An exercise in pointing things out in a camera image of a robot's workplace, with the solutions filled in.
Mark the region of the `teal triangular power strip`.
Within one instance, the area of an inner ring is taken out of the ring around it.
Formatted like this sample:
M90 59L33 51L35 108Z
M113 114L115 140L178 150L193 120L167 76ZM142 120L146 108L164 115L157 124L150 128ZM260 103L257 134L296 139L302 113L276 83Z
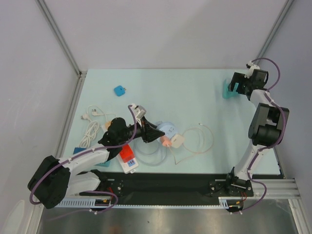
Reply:
M224 99L230 99L230 98L233 98L233 97L236 97L236 96L239 95L239 93L237 92L238 83L236 83L234 85L233 91L230 91L229 90L230 82L231 82L231 80L229 78L225 79L224 82L223 82L222 97Z

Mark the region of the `pink charger plug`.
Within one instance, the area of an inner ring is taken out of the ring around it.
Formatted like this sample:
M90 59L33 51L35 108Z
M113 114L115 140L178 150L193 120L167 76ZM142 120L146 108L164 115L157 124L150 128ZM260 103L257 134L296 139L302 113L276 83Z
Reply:
M172 142L167 136L162 136L159 139L160 139L160 143L162 144L162 146L171 147Z

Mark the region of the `light blue round socket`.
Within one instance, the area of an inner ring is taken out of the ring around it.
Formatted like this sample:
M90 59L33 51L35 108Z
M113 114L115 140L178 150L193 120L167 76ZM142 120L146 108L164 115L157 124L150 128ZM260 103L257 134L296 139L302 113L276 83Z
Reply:
M177 128L171 122L162 122L157 125L157 129L164 132L165 136L169 139L171 139L178 133Z

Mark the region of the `white square charger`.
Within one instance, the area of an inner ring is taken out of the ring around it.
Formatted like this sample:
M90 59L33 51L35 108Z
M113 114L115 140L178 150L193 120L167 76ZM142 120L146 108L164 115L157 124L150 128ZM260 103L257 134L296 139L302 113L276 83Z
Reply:
M185 137L180 134L175 134L171 138L171 146L173 148L179 148L185 141Z

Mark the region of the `wooden tan plug adapter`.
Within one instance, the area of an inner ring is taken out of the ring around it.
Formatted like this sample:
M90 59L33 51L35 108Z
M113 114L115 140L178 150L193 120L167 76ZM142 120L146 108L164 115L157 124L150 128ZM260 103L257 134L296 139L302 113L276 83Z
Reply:
M108 128L110 127L110 125L111 125L111 122L110 122L110 121L106 122L106 123L105 123L105 128L108 130Z

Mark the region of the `blue square plug adapter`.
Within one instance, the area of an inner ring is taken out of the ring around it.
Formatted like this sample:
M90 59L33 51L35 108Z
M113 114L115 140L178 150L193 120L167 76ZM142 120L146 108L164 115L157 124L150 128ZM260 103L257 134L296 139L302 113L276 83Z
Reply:
M126 88L124 88L123 86L119 85L117 87L114 88L114 93L117 97L120 97L122 95L124 95L126 93Z

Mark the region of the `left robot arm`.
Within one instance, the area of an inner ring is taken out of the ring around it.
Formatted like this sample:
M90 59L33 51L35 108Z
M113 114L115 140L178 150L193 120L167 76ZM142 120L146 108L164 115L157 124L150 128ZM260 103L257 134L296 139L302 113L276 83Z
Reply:
M150 143L164 135L163 131L145 117L135 120L132 125L127 125L123 118L116 117L93 147L68 158L47 156L27 185L30 191L29 201L33 205L43 204L45 208L51 209L68 195L87 193L104 194L117 202L118 197L107 189L107 182L101 174L87 169L115 158L133 139L141 138L145 143Z

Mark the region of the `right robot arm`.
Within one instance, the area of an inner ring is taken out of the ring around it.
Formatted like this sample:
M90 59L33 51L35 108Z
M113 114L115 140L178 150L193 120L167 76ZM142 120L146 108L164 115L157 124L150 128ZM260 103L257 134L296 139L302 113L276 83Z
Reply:
M280 107L265 88L268 72L250 69L247 74L235 72L228 85L229 92L245 95L256 107L248 130L249 145L239 163L228 173L225 191L237 196L252 189L253 172L269 149L283 139L289 116L289 109Z

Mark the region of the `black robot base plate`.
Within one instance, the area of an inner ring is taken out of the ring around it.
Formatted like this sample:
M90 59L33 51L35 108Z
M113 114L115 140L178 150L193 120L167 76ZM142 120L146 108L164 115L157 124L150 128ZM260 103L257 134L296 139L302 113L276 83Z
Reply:
M225 174L156 174L96 172L101 191L113 192L119 205L201 206L215 205L219 197L253 196L250 183L246 189L226 182Z

